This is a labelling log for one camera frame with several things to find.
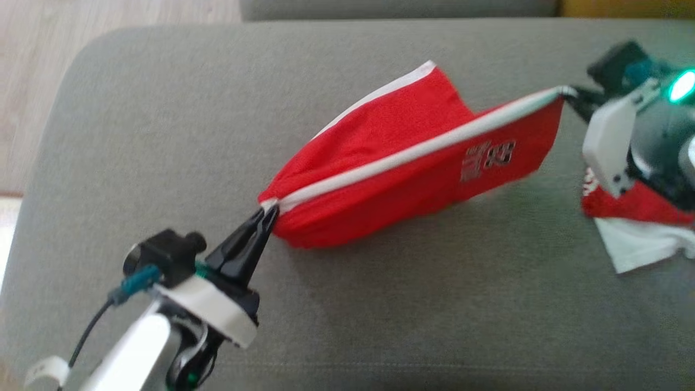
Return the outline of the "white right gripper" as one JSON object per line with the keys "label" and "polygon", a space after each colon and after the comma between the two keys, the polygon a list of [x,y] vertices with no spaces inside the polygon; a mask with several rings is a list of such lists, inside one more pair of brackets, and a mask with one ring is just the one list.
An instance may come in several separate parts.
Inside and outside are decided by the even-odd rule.
{"label": "white right gripper", "polygon": [[635,104],[628,97],[603,104],[603,92],[585,87],[566,87],[564,100],[589,123],[582,146],[584,161],[604,191],[621,197],[634,183],[627,168]]}

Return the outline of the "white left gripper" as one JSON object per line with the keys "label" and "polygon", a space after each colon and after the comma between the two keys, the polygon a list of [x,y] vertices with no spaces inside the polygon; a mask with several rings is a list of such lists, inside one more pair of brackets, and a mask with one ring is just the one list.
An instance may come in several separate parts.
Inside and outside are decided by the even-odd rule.
{"label": "white left gripper", "polygon": [[[239,275],[241,284],[249,284],[279,216],[280,210],[263,208],[253,213],[207,256],[206,265],[222,275]],[[194,274],[173,288],[158,284],[155,290],[241,348],[248,348],[257,336],[246,311],[206,278]]]}

